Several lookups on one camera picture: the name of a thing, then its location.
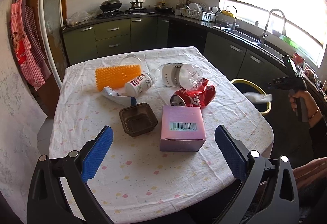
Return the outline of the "dark sleeved right forearm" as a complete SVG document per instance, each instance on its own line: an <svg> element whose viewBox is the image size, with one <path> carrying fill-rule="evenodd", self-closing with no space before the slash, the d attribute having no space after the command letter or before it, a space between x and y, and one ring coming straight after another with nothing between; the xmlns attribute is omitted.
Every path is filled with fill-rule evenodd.
<svg viewBox="0 0 327 224"><path fill-rule="evenodd" d="M309 129L309 134L311 137L311 145L313 149L313 157L326 158L327 156L327 127L324 117L322 117L317 124Z"/></svg>

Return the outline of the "person's right hand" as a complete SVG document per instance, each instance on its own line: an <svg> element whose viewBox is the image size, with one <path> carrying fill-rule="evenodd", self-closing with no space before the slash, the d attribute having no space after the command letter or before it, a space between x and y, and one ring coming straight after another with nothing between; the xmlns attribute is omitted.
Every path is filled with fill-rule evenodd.
<svg viewBox="0 0 327 224"><path fill-rule="evenodd" d="M299 90L294 94L289 95L289 101L291 103L292 110L297 113L297 103L296 98L302 98L305 102L305 107L307 109L308 124L310 128L313 128L320 119L322 119L322 113L315 102L314 98L308 91Z"/></svg>

